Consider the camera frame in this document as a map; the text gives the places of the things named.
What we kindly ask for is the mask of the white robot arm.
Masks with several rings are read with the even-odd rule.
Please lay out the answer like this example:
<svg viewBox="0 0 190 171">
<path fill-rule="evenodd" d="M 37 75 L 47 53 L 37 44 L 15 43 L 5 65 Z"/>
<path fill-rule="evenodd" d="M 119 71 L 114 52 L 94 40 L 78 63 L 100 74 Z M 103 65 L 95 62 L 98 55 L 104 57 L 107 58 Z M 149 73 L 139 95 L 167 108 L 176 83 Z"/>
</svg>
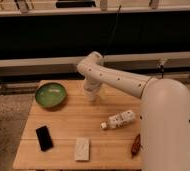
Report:
<svg viewBox="0 0 190 171">
<path fill-rule="evenodd" d="M 190 90 L 183 83 L 107 68 L 96 51 L 77 70 L 88 91 L 105 83 L 141 100 L 142 171 L 190 171 Z"/>
</svg>

